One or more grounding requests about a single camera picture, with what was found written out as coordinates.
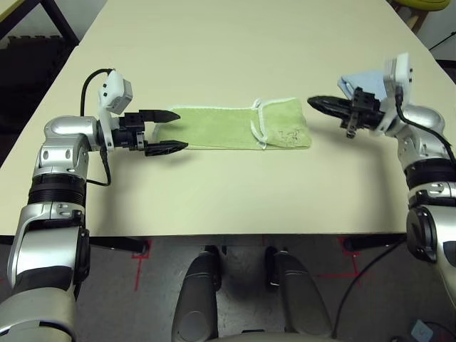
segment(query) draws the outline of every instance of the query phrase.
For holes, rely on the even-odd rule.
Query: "table leg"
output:
[[[41,5],[51,18],[54,25],[56,25],[58,31],[61,33],[62,37],[69,42],[72,46],[79,45],[79,39],[75,35],[70,24],[67,22],[59,7],[54,0],[41,0]]]

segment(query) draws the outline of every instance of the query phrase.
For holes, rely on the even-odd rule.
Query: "red tape marking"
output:
[[[317,274],[316,276],[318,278],[355,278],[359,275],[358,272],[358,266],[356,264],[356,257],[359,257],[361,255],[360,252],[350,252],[347,251],[343,247],[343,241],[345,240],[345,237],[338,237],[337,239],[339,241],[339,244],[342,247],[342,253],[343,255],[350,257],[351,258],[351,263],[353,265],[353,273],[329,273],[329,274]]]
[[[143,269],[143,260],[147,260],[150,257],[150,251],[152,249],[153,240],[147,240],[149,244],[149,249],[145,255],[141,254],[132,254],[131,259],[138,260],[138,268],[136,270],[136,280],[135,280],[135,292],[140,288],[140,279],[141,279],[141,271]]]

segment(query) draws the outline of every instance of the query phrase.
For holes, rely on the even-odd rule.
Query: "yellow object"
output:
[[[17,9],[23,2],[24,0],[17,0],[11,4],[9,2],[2,2],[2,4],[0,4],[0,21],[3,21],[11,13],[13,13],[13,11]]]
[[[420,9],[422,11],[441,11],[451,0],[394,0],[402,6],[407,6],[412,9]]]

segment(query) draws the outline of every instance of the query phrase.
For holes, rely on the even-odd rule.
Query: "white table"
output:
[[[85,78],[104,67],[131,81],[128,111],[296,96],[313,145],[150,158],[117,150],[113,184],[88,185],[93,236],[404,232],[408,189],[396,141],[364,131],[349,140],[339,120],[306,104],[313,95],[342,96],[340,75],[382,68],[404,51],[414,102],[440,111],[456,142],[455,85],[384,0],[110,0],[0,169],[0,234],[16,230],[44,125],[78,115]],[[86,115],[96,113],[102,82],[88,89]],[[95,153],[89,177],[105,179]]]

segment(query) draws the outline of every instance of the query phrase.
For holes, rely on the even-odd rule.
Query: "green cloth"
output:
[[[263,150],[308,148],[311,145],[309,129],[297,98],[257,103],[251,108],[187,106],[169,109],[181,118],[159,124],[154,133],[156,141],[180,140],[194,150]],[[263,132],[259,119],[261,110]],[[255,138],[251,122],[261,138],[266,133],[266,144]]]

